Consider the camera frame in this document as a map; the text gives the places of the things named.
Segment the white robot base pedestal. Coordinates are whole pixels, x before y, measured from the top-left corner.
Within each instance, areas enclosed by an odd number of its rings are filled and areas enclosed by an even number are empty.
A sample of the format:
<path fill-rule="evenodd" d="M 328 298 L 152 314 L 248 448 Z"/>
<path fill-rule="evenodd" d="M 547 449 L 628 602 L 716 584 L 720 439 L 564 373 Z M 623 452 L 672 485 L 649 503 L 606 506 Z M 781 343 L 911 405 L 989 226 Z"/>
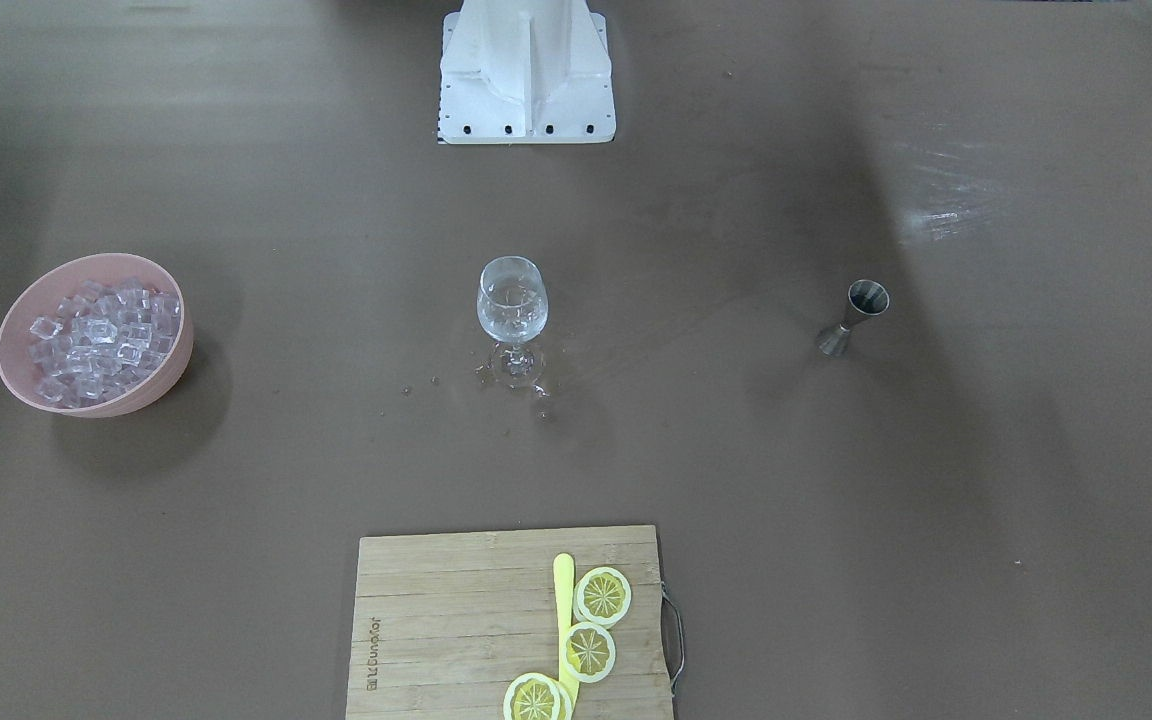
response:
<path fill-rule="evenodd" d="M 607 18 L 585 1 L 465 1 L 442 20 L 435 141 L 608 143 Z"/>

